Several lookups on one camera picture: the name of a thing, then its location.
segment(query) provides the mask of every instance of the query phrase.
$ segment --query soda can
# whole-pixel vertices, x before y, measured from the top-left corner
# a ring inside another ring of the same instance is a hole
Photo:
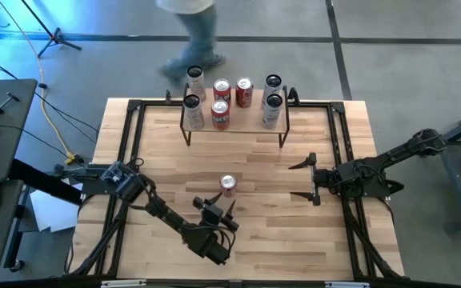
[[[226,79],[218,79],[214,82],[213,94],[214,100],[223,100],[231,106],[231,84]]]
[[[248,77],[241,77],[236,84],[236,104],[242,108],[250,107],[252,104],[252,94],[254,93],[254,83]]]
[[[282,109],[282,97],[272,94],[266,99],[264,104],[263,126],[266,129],[273,129],[279,120],[280,110]]]
[[[213,126],[218,130],[225,130],[231,124],[231,112],[229,104],[223,100],[218,100],[211,107],[213,114]]]
[[[263,102],[261,103],[261,109],[264,108],[264,104],[266,104],[266,98],[268,96],[279,93],[280,84],[282,84],[282,79],[278,75],[271,74],[268,75],[268,77],[266,77],[266,85],[264,85]]]
[[[190,66],[186,71],[188,74],[188,85],[191,93],[197,95],[200,101],[206,101],[206,88],[204,86],[204,71],[200,66]]]
[[[220,178],[220,190],[223,197],[231,198],[236,195],[238,179],[233,174],[225,174]]]
[[[193,129],[202,129],[204,127],[204,115],[202,114],[202,105],[200,103],[200,97],[195,94],[186,96],[182,101],[184,113]]]

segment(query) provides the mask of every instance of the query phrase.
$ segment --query wooden table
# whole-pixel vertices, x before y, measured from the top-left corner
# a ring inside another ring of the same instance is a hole
[[[117,158],[128,100],[108,99],[94,163],[111,164]],[[344,103],[355,157],[376,155],[365,102]],[[157,218],[144,211],[130,210],[119,278],[352,279],[343,212],[337,197],[320,189],[322,205],[314,207],[305,199],[289,194],[311,190],[308,168],[287,169],[301,162],[309,152],[318,154],[318,167],[330,169],[334,165],[327,114],[323,109],[290,109],[291,132],[282,149],[277,135],[226,133],[197,133],[188,147],[179,129],[180,110],[180,107],[146,108],[138,154],[145,160],[141,172],[157,183],[159,195],[172,209],[192,222],[199,220],[192,199],[216,195],[220,176],[234,174],[239,183],[234,216],[240,225],[234,249],[225,266],[216,266],[188,250],[180,236]],[[342,141],[341,130],[338,132]],[[99,240],[107,201],[107,196],[96,196],[82,208],[74,235],[72,270]],[[135,203],[144,205],[145,194]],[[225,208],[228,202],[218,205]],[[364,198],[364,207],[371,241],[392,268],[403,274],[388,210],[374,198]],[[105,269],[112,250],[113,243],[106,254]],[[358,250],[365,272],[360,245]]]

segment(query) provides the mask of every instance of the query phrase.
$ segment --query silver can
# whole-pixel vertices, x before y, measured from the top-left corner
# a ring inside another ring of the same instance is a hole
[[[238,179],[233,174],[225,174],[220,178],[220,190],[223,197],[231,198],[236,195]]]
[[[282,97],[278,94],[272,94],[267,97],[264,104],[263,126],[266,129],[273,129],[277,126],[280,110],[282,109]]]
[[[195,94],[191,94],[184,98],[182,104],[191,128],[202,129],[204,127],[204,115],[202,114],[200,98]]]
[[[279,93],[281,84],[282,79],[278,75],[271,74],[268,75],[268,77],[266,77],[266,84],[264,85],[263,102],[261,103],[261,109],[264,108],[264,104],[266,104],[266,98],[268,96]]]
[[[188,85],[191,93],[197,95],[200,101],[206,101],[206,87],[204,86],[204,71],[200,66],[190,66],[187,70]]]

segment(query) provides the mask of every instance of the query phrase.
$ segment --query gray floor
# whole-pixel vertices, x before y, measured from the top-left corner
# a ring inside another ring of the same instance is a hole
[[[18,1],[5,0],[27,31],[40,28]],[[30,1],[49,27],[74,34],[184,35],[176,19],[152,0]],[[342,37],[461,38],[461,0],[334,0]],[[226,36],[329,37],[323,0],[217,1],[218,31]],[[10,20],[1,11],[0,23]],[[8,30],[16,30],[10,25]],[[41,47],[44,42],[34,42]],[[181,42],[76,42],[83,51],[52,47],[42,63],[48,99],[97,126],[108,97],[164,95],[166,81],[155,70],[178,54]],[[218,45],[229,62],[207,75],[208,82],[270,72],[298,88],[302,98],[343,99],[333,46],[326,43],[241,43]],[[461,46],[343,45],[353,99],[365,100],[378,152],[405,142],[422,128],[446,131],[461,119]],[[38,78],[38,67],[21,40],[0,40],[0,65],[20,78]],[[8,78],[0,72],[0,78]],[[50,113],[70,149],[90,157],[94,144]],[[59,147],[35,101],[26,128]],[[18,157],[41,170],[61,155],[23,136]],[[414,158],[389,170],[406,188],[393,196],[396,234],[406,275],[418,280],[461,284],[461,234],[445,223],[461,218],[450,181],[438,158]],[[2,270],[0,281],[62,273],[70,231],[28,234],[19,252],[27,267]],[[42,259],[52,259],[44,263]]]

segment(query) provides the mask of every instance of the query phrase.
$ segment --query can lid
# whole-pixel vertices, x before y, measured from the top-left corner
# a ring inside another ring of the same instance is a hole
[[[222,187],[225,189],[234,188],[234,186],[236,186],[236,182],[236,177],[233,174],[225,174],[220,180]]]
[[[218,100],[213,104],[213,111],[216,113],[225,113],[229,109],[229,104],[226,101]]]
[[[282,79],[278,75],[272,74],[266,77],[266,84],[270,87],[278,87],[280,83],[282,83]]]
[[[268,96],[268,98],[266,98],[266,102],[268,103],[268,106],[279,107],[282,105],[283,100],[282,97],[280,97],[280,95],[272,94]]]
[[[214,88],[218,91],[227,91],[231,84],[226,79],[218,79],[214,82]]]
[[[241,89],[249,89],[252,87],[252,80],[250,80],[248,77],[241,77],[238,79],[238,87]]]
[[[183,101],[184,106],[188,108],[195,108],[200,103],[200,98],[195,94],[191,94],[186,96]]]
[[[201,66],[190,66],[187,70],[188,76],[196,78],[202,75],[202,67]]]

